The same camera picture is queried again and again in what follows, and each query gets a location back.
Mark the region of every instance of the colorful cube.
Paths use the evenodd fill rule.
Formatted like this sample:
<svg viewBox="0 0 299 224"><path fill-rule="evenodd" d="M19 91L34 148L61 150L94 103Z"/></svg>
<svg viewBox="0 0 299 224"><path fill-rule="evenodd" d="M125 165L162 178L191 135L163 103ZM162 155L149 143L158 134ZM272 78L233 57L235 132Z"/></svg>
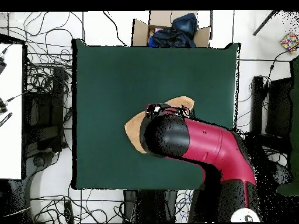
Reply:
<svg viewBox="0 0 299 224"><path fill-rule="evenodd" d="M286 37L280 42L280 44L286 48L286 49L290 49L291 47L293 47L294 45L299 43L299 39L296 36L296 34L294 34L293 32L289 33L288 35L286 35ZM296 48L290 50L290 53L295 53L297 51Z"/></svg>

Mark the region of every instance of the beige fabric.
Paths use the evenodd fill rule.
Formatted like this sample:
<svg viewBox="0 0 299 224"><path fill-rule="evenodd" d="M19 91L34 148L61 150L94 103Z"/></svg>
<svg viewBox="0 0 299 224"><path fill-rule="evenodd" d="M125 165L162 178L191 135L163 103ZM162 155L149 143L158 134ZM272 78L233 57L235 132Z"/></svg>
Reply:
<svg viewBox="0 0 299 224"><path fill-rule="evenodd" d="M172 107L181 107L182 105L189 108L190 110L194 106L194 100L187 96L181 96L177 97L171 100L168 100L165 102L166 104L172 106ZM124 129L126 131L126 134L133 144L133 146L141 153L146 153L145 150L143 150L140 139L139 139L139 133L140 133L140 126L143 118L145 117L145 110L141 113L138 113L135 117L133 117L131 120L129 120L125 126Z"/></svg>

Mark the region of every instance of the white circular label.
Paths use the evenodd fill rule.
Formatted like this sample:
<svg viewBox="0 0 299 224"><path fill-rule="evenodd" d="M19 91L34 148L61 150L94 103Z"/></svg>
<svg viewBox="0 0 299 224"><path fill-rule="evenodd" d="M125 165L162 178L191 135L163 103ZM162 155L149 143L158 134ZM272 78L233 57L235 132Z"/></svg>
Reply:
<svg viewBox="0 0 299 224"><path fill-rule="evenodd" d="M260 219L253 210L243 208L232 214L231 222L260 222Z"/></svg>

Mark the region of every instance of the green table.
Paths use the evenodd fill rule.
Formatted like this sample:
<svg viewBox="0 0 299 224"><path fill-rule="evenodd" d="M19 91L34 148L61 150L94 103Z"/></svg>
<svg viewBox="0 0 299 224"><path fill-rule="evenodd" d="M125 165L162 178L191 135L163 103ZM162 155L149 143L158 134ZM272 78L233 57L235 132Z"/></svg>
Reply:
<svg viewBox="0 0 299 224"><path fill-rule="evenodd" d="M199 188L200 167L137 152L124 125L148 103L188 96L196 117L232 128L238 44L187 49L72 43L76 188Z"/></svg>

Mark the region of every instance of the white desk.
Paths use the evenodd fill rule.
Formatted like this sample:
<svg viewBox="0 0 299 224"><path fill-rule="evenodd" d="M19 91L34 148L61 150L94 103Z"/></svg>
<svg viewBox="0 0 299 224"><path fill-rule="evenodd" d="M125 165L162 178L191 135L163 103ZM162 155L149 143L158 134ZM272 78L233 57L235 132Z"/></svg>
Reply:
<svg viewBox="0 0 299 224"><path fill-rule="evenodd" d="M7 47L0 44L0 53ZM6 68L0 74L0 98L3 101L22 93L22 45L8 48L4 56ZM0 127L0 179L21 179L22 163L22 97L7 105L8 111L0 115L0 121L9 113L12 117Z"/></svg>

